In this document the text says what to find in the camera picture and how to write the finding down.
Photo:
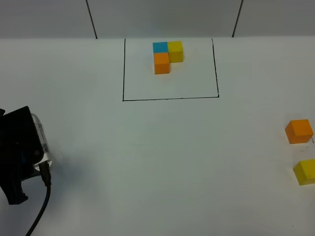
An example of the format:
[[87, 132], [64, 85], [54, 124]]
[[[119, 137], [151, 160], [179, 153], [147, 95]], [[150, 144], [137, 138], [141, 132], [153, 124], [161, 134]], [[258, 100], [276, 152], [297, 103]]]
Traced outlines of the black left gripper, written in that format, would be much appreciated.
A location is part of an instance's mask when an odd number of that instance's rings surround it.
[[[35, 130], [32, 114], [28, 106], [4, 114], [0, 118], [0, 166], [18, 167], [20, 179], [29, 179], [32, 168], [32, 153], [40, 144]], [[27, 164], [21, 163], [21, 152]], [[22, 190], [19, 179], [1, 180], [0, 186], [10, 205], [19, 205], [28, 199]]]

